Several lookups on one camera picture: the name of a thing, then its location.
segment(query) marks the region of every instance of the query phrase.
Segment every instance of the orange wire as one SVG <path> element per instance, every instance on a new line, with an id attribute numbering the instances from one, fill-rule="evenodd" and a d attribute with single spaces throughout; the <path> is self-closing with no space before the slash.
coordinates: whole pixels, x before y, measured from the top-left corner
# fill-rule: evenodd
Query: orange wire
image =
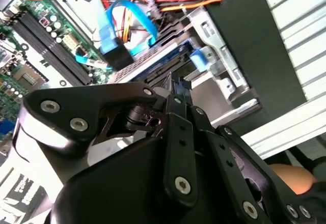
<path id="1" fill-rule="evenodd" d="M 206 1 L 203 1 L 203 2 L 200 2 L 197 4 L 185 4 L 185 5 L 179 5 L 179 6 L 165 7 L 165 8 L 162 8 L 161 11 L 166 12 L 166 11 L 174 11 L 174 10 L 180 10 L 180 9 L 193 9 L 193 8 L 197 8 L 200 6 L 217 3 L 217 2 L 221 2 L 221 1 L 222 0 L 206 0 Z"/>

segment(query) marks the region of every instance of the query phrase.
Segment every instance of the green circuit board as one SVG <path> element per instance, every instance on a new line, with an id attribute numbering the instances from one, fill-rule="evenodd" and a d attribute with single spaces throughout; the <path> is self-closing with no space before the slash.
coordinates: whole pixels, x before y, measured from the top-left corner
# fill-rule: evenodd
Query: green circuit board
<path id="1" fill-rule="evenodd" d="M 57 22 L 60 22 L 62 27 L 57 29 L 56 32 L 60 36 L 71 35 L 79 43 L 80 47 L 87 53 L 87 57 L 94 60 L 101 60 L 100 53 L 95 49 L 95 47 L 90 44 L 83 36 L 75 30 L 73 25 L 62 15 L 60 11 L 52 4 L 50 0 L 41 1 L 31 1 L 22 0 L 22 8 L 26 8 L 37 20 L 43 17 L 49 17 L 55 14 L 58 18 Z M 67 46 L 64 42 L 61 45 L 69 52 L 73 53 L 73 50 Z M 95 84 L 105 84 L 107 83 L 112 70 L 105 70 L 99 68 L 92 68 L 93 79 Z"/>
<path id="2" fill-rule="evenodd" d="M 22 97 L 27 93 L 14 78 L 0 74 L 0 118 L 16 121 Z"/>

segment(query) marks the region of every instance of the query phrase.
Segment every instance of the white ribbed surface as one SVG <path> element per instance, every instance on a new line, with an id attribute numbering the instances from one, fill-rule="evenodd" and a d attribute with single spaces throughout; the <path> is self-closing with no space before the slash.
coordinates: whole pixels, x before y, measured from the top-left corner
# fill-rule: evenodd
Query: white ribbed surface
<path id="1" fill-rule="evenodd" d="M 308 100 L 326 92 L 326 0 L 267 0 Z"/>

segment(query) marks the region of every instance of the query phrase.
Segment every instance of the electronic component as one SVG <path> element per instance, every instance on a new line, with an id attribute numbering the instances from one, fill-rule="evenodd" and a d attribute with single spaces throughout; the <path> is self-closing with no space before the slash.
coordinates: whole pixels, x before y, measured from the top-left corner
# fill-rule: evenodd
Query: electronic component
<path id="1" fill-rule="evenodd" d="M 162 14 L 160 13 L 155 0 L 145 0 L 148 4 L 148 9 L 151 11 L 154 19 L 162 19 Z"/>
<path id="2" fill-rule="evenodd" d="M 20 109 L 21 99 L 26 93 L 28 91 L 13 77 L 0 74 L 0 119 L 14 123 Z M 0 139 L 5 134 L 3 129 Z"/>
<path id="3" fill-rule="evenodd" d="M 37 26 L 37 21 L 29 12 L 26 12 L 18 18 L 18 22 L 13 24 L 13 29 L 28 40 L 30 45 L 73 86 L 90 84 L 92 79 L 75 61 L 73 55 L 53 40 L 46 30 L 35 29 L 35 26 Z"/>
<path id="4" fill-rule="evenodd" d="M 171 23 L 160 33 L 160 38 L 153 47 L 135 56 L 136 61 L 133 64 L 114 73 L 110 78 L 110 83 L 124 83 L 131 80 L 144 81 L 155 68 L 161 68 L 165 65 L 168 67 L 170 65 L 168 64 L 169 60 L 174 58 L 177 60 L 178 56 L 182 56 L 184 44 L 188 42 L 191 46 L 190 39 L 190 35 L 184 32 L 184 27 L 179 21 Z"/>
<path id="5" fill-rule="evenodd" d="M 58 16 L 57 16 L 57 14 L 52 14 L 52 15 L 50 16 L 50 20 L 51 20 L 52 22 L 56 22 L 56 21 L 58 20 Z"/>
<path id="6" fill-rule="evenodd" d="M 43 26 L 43 27 L 47 27 L 50 24 L 50 21 L 47 20 L 47 18 L 43 17 L 39 20 L 39 23 Z"/>
<path id="7" fill-rule="evenodd" d="M 12 133 L 8 132 L 5 135 L 0 135 L 0 154 L 7 156 L 11 146 L 12 146 Z"/>
<path id="8" fill-rule="evenodd" d="M 57 21 L 53 24 L 53 26 L 56 28 L 56 29 L 60 29 L 62 27 L 62 23 L 60 21 Z"/>
<path id="9" fill-rule="evenodd" d="M 128 65 L 131 65 L 133 63 L 133 58 L 121 39 L 116 38 L 115 42 L 117 47 L 107 52 L 104 58 L 114 70 L 120 71 Z"/>
<path id="10" fill-rule="evenodd" d="M 61 38 L 61 37 L 57 37 L 57 38 L 56 38 L 56 42 L 57 42 L 57 43 L 61 43 L 61 42 L 62 42 L 62 38 Z"/>
<path id="11" fill-rule="evenodd" d="M 15 122 L 8 119 L 3 119 L 0 121 L 0 134 L 6 135 L 8 132 L 13 131 L 15 128 Z"/>
<path id="12" fill-rule="evenodd" d="M 48 26 L 47 28 L 46 28 L 46 31 L 47 32 L 51 32 L 53 29 L 52 29 L 52 27 L 50 27 L 50 26 Z"/>
<path id="13" fill-rule="evenodd" d="M 75 50 L 76 47 L 79 45 L 78 41 L 76 38 L 70 33 L 64 36 L 62 39 L 63 43 L 68 46 L 68 48 Z"/>
<path id="14" fill-rule="evenodd" d="M 82 47 L 78 47 L 76 49 L 76 55 L 78 56 L 85 56 L 87 53 L 84 51 L 84 49 Z"/>
<path id="15" fill-rule="evenodd" d="M 13 77 L 28 91 L 39 89 L 45 83 L 45 80 L 27 65 L 21 67 Z"/>
<path id="16" fill-rule="evenodd" d="M 195 50 L 190 55 L 190 59 L 196 65 L 197 69 L 200 72 L 203 72 L 207 69 L 208 61 L 207 61 L 205 55 L 199 49 Z"/>
<path id="17" fill-rule="evenodd" d="M 56 38 L 58 34 L 56 32 L 51 32 L 51 37 Z"/>

